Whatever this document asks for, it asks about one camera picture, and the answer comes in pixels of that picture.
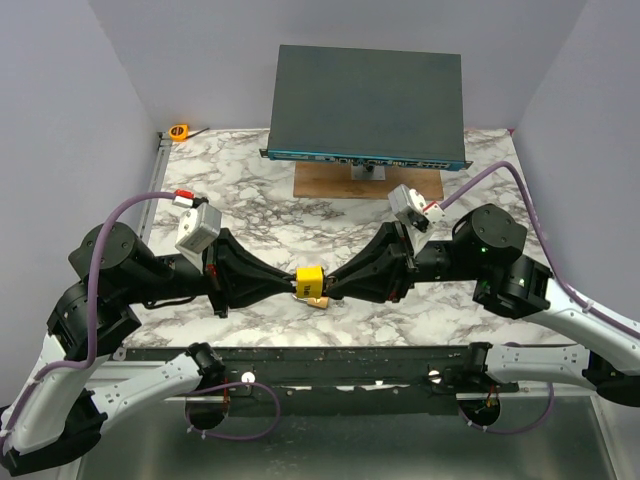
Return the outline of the small brass padlock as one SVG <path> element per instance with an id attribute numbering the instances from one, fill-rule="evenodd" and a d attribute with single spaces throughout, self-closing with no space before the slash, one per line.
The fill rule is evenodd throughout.
<path id="1" fill-rule="evenodd" d="M 307 299 L 293 297 L 293 299 L 296 302 L 304 304 L 311 308 L 322 309 L 322 310 L 327 309 L 330 303 L 330 299 L 328 297 L 307 298 Z"/>

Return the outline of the yellow padlock black shackle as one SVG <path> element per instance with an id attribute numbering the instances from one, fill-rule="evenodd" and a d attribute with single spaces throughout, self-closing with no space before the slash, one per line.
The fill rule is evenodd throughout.
<path id="1" fill-rule="evenodd" d="M 295 296 L 298 299 L 320 298 L 324 289 L 321 266 L 299 267 L 295 273 Z"/>

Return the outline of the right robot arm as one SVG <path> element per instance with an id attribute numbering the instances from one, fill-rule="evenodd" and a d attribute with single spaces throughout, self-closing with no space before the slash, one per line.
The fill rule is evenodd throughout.
<path id="1" fill-rule="evenodd" d="M 478 207 L 452 237 L 430 235 L 444 216 L 436 202 L 394 210 L 374 238 L 323 285 L 332 299 L 398 302 L 419 283 L 472 281 L 473 302 L 502 318 L 531 322 L 568 338 L 565 345 L 484 346 L 464 362 L 469 390 L 533 380 L 576 385 L 611 402 L 639 404 L 639 323 L 562 282 L 524 254 L 527 229 L 494 204 Z"/>

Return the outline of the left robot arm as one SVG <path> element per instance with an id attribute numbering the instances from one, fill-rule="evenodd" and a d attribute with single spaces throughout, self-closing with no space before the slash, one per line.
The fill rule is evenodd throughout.
<path id="1" fill-rule="evenodd" d="M 54 307 L 38 361 L 1 416 L 1 463 L 12 476 L 75 461 L 117 422 L 176 395 L 209 395 L 227 380 L 222 359 L 195 343 L 161 367 L 107 387 L 93 373 L 140 326 L 133 306 L 207 297 L 219 317 L 280 293 L 292 277 L 248 253 L 228 230 L 194 258 L 156 256 L 126 225 L 94 228 L 70 254 L 78 282 Z"/>

